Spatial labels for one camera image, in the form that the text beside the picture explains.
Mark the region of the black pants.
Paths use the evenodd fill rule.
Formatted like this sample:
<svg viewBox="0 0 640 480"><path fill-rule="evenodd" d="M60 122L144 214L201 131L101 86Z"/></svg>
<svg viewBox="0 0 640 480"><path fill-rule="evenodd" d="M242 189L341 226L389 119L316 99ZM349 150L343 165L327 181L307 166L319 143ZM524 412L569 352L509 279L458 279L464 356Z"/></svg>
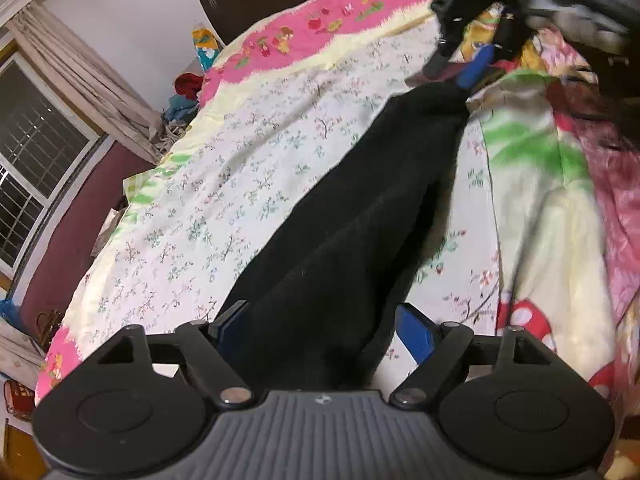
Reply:
<svg viewBox="0 0 640 480"><path fill-rule="evenodd" d="M222 356L250 388L370 380L450 188L467 97L444 81L389 99L240 274L227 304L247 307Z"/></svg>

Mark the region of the colourful cartoon blanket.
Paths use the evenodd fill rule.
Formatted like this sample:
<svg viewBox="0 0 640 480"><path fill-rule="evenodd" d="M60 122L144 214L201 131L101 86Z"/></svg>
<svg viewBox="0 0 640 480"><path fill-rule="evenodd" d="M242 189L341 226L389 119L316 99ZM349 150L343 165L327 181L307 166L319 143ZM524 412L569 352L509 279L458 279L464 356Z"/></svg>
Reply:
<svg viewBox="0 0 640 480"><path fill-rule="evenodd" d="M471 110L497 223L496 325L528 330L623 419L639 371L639 155L554 28L535 32Z"/></svg>

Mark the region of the floral bed sheet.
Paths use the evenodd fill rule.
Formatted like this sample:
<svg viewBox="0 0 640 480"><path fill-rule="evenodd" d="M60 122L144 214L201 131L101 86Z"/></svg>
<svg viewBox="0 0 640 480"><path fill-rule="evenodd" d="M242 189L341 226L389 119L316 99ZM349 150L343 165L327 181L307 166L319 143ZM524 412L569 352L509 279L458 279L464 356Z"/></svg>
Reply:
<svg viewBox="0 0 640 480"><path fill-rule="evenodd" d="M433 50L430 0L309 0L236 40L80 281L35 394L116 330L210 320L297 202Z"/></svg>

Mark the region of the pile of clothes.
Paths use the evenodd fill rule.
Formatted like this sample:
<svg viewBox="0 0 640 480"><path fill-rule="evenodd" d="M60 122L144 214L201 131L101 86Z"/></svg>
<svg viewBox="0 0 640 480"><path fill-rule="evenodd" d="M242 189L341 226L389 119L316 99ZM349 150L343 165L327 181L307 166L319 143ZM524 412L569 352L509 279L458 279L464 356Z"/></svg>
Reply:
<svg viewBox="0 0 640 480"><path fill-rule="evenodd" d="M204 86L204 76L213 67L221 47L212 30L198 23L191 32L195 50L195 66L180 74L174 81L175 93L169 98L162 114L162 136L166 145L177 141L186 126L198 114L198 96Z"/></svg>

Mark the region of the beige curtain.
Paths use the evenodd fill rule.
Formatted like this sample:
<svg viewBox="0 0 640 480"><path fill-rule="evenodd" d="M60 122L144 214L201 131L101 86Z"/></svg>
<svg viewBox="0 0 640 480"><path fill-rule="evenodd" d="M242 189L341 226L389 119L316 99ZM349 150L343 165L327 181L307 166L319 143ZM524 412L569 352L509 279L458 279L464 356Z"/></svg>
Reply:
<svg viewBox="0 0 640 480"><path fill-rule="evenodd" d="M29 3L6 23L17 45L63 96L104 133L138 157L157 164L153 143L160 113L103 58L44 6Z"/></svg>

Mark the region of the barred window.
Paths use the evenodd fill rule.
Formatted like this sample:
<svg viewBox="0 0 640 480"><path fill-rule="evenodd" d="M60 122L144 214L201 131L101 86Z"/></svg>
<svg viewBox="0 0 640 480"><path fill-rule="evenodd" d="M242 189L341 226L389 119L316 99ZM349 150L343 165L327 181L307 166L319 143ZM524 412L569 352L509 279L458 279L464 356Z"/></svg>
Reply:
<svg viewBox="0 0 640 480"><path fill-rule="evenodd" d="M1 63L1 271L12 276L100 136L15 52Z"/></svg>

